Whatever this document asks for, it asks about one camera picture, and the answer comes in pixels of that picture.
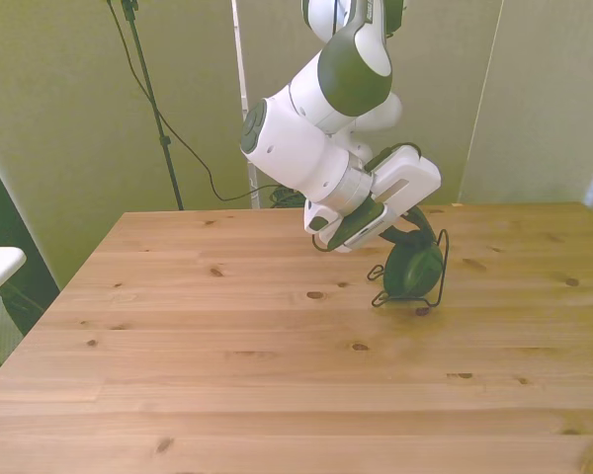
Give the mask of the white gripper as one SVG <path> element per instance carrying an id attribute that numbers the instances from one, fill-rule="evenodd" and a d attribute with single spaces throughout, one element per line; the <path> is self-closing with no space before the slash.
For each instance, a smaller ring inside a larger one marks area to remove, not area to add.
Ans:
<path id="1" fill-rule="evenodd" d="M 416 204 L 441 187 L 438 167 L 416 147 L 401 145 L 375 166 L 372 175 L 371 198 L 385 204 L 394 214 L 406 212 L 406 220 L 419 229 L 402 231 L 389 226 L 380 234 L 382 239 L 394 245 L 417 246 L 422 233 L 426 240 L 435 242 L 436 234 Z"/>

